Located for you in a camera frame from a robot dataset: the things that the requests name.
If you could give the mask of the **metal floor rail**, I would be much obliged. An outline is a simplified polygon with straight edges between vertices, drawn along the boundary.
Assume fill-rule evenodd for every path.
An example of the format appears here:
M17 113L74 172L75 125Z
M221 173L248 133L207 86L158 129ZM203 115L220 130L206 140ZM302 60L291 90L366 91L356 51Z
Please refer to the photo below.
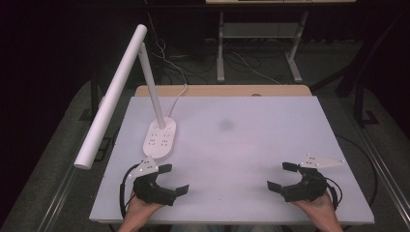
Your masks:
M398 127L356 126L380 183L410 232L410 141Z
M58 220L61 211L67 201L67 198L73 188L74 181L77 177L78 170L73 165L74 159L70 160L70 166L66 171L64 178L60 182L58 189L51 198L44 217L37 228L36 232L52 232L53 227Z

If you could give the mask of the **white desk with metal legs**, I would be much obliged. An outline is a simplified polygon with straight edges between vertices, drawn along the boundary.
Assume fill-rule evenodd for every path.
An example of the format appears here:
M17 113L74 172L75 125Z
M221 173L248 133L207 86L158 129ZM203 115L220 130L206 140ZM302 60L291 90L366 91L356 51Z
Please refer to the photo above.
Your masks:
M324 6L325 4L350 4L356 0L205 0L207 5L255 5L268 7L292 6L307 4L308 6ZM289 70L295 82L303 81L298 70L295 56L301 41L308 10L303 10L298 22L226 22L224 10L220 10L217 81L225 81L223 41L225 39L292 39L292 47L284 53Z

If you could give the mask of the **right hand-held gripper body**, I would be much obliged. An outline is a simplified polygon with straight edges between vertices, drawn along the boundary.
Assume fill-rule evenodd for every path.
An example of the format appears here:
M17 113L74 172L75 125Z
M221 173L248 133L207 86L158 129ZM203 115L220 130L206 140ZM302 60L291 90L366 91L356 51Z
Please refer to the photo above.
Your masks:
M345 164L343 159L331 159L307 154L306 159L300 163L298 171L302 180L292 186L281 187L281 195L286 202L299 200L313 201L322 196L328 189L335 203L341 201L334 187L328 184L329 179L320 171L320 168L336 167Z

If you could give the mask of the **person's right hand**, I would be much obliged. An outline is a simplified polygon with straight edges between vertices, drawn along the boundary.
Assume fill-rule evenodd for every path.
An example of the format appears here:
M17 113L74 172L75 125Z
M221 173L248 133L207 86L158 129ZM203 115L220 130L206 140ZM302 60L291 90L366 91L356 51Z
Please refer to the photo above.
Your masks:
M329 222L335 215L332 200L327 192L313 201L299 200L294 201L293 204L316 225Z

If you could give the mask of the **white foam board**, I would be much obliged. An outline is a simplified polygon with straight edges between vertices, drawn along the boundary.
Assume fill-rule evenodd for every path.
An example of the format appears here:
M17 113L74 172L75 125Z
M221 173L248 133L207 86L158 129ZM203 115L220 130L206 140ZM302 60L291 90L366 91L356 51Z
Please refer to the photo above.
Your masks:
M143 141L155 113L149 97L131 99L89 219L122 220L119 186L126 171L144 160ZM180 97L170 118L177 130L172 163L157 183L167 189L190 185L151 216L151 224L308 224L307 216L267 181L294 185L299 173L285 161L301 163L308 155L345 160L320 168L342 189L337 216L343 224L374 223L374 216L344 157L316 97Z

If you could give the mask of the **white desk lamp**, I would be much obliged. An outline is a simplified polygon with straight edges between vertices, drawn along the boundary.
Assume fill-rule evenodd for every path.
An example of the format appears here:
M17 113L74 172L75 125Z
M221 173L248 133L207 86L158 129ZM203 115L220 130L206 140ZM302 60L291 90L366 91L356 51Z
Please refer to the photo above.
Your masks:
M147 27L139 24L132 35L130 43L73 163L76 168L90 169L92 167L136 57L139 57L156 115L156 119L149 126L143 143L143 153L154 160L163 160L171 154L176 133L176 122L162 114L160 98L144 43L146 34Z

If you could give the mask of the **person's left hand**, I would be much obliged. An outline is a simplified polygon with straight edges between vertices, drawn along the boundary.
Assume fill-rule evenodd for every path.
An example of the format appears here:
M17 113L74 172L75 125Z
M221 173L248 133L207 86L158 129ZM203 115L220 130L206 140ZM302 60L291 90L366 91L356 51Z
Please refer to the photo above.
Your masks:
M162 208L162 204L146 203L138 199L136 194L132 192L124 222L144 225L160 208Z

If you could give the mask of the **wooden table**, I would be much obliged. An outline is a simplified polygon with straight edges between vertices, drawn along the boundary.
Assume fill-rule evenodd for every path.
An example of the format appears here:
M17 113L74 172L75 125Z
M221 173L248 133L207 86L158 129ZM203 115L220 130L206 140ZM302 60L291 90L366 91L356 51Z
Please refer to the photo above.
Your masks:
M310 97L305 85L157 85L160 97L247 97L247 96L303 96Z

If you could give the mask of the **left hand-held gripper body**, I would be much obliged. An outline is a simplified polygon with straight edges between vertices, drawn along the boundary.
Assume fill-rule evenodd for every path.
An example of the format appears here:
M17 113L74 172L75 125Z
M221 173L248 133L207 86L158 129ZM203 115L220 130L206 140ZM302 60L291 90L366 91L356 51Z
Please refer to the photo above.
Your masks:
M175 190L162 188L157 184L159 167L153 158L148 157L131 169L128 178L133 180L132 190L138 199L146 203L172 206L177 195Z

